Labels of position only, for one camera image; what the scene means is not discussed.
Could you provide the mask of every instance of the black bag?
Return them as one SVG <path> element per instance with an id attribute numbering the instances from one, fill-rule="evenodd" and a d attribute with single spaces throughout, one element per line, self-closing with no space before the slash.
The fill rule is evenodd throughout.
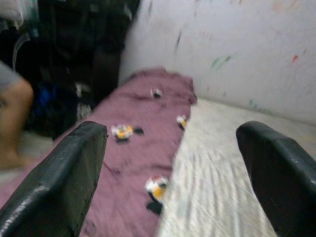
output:
<path id="1" fill-rule="evenodd" d="M 65 59 L 103 46 L 119 52 L 139 0 L 39 0 L 39 36 Z"/>

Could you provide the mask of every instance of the purple cloth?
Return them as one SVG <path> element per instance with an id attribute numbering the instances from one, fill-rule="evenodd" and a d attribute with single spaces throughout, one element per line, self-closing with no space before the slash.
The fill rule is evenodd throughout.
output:
<path id="1" fill-rule="evenodd" d="M 151 95 L 156 89 L 162 92 L 159 99 Z M 98 187 L 80 236 L 154 236 L 158 216 L 146 209 L 151 198 L 144 185 L 152 175 L 170 177 L 183 135 L 176 118 L 189 118 L 190 105 L 195 102 L 191 78 L 154 69 L 132 76 L 86 119 L 106 125 L 109 138 Z M 120 124 L 140 127 L 144 135 L 133 134 L 129 142 L 119 144 L 110 131 L 112 125 Z M 30 170 L 0 189 L 1 206 Z"/>

